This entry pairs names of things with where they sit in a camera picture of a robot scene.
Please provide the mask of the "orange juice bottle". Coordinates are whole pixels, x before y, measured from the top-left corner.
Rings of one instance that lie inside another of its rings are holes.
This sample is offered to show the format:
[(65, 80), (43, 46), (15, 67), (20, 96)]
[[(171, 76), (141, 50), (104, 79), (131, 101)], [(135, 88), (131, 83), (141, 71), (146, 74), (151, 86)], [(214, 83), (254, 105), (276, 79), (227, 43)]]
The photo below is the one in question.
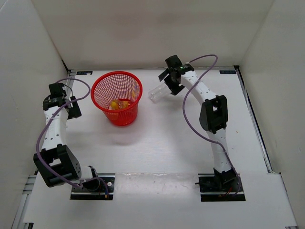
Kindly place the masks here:
[(110, 106), (108, 109), (111, 111), (111, 112), (109, 112), (108, 118), (112, 121), (117, 120), (119, 117), (119, 114), (118, 114), (118, 112), (114, 112), (114, 111), (117, 111), (120, 109), (119, 102), (117, 100), (113, 100), (110, 103)]

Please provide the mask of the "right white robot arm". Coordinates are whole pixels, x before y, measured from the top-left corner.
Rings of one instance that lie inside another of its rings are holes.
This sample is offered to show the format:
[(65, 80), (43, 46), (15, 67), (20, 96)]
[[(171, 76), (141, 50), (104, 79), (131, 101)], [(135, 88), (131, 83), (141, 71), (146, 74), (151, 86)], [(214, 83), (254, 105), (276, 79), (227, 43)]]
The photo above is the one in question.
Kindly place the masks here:
[(185, 97), (192, 94), (201, 106), (199, 123), (208, 136), (203, 136), (194, 127), (191, 129), (201, 138), (211, 143), (214, 159), (214, 186), (221, 191), (231, 188), (233, 182), (241, 184), (240, 175), (233, 166), (226, 141), (228, 122), (227, 98), (217, 95), (203, 82), (203, 76), (198, 76), (190, 62), (182, 63), (177, 55), (168, 57), (167, 69), (159, 75), (172, 95), (177, 95), (182, 89), (188, 91)]

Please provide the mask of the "clear plastic bottle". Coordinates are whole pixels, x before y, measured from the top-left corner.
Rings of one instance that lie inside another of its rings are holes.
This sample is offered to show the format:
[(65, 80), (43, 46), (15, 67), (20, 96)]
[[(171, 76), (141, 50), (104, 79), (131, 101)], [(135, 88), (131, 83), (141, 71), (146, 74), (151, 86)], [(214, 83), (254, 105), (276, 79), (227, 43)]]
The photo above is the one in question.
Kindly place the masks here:
[(162, 83), (156, 88), (150, 90), (148, 92), (148, 97), (153, 103), (157, 103), (162, 98), (170, 94), (171, 94), (171, 90), (169, 89), (169, 87), (165, 83)]

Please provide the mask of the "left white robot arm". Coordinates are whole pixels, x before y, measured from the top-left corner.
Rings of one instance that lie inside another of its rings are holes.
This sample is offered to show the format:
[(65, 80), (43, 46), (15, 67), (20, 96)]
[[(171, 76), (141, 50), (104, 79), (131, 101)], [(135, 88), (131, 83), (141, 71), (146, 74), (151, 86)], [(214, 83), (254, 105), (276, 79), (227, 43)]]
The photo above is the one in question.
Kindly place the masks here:
[(67, 146), (66, 123), (81, 116), (75, 96), (67, 97), (63, 83), (49, 85), (50, 94), (43, 100), (46, 126), (36, 143), (33, 161), (48, 187), (68, 183), (75, 188), (95, 191), (100, 185), (96, 171), (89, 166), (85, 177), (81, 165)]

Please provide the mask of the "clear bottle yellow cap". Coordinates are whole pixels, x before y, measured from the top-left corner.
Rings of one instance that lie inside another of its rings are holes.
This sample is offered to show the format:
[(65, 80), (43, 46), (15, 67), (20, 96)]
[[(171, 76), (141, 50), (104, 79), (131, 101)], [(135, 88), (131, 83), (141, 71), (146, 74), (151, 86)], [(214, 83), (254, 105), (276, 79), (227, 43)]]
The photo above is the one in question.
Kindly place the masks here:
[(110, 104), (109, 109), (111, 110), (121, 110), (125, 109), (130, 105), (129, 101), (124, 100), (113, 100)]

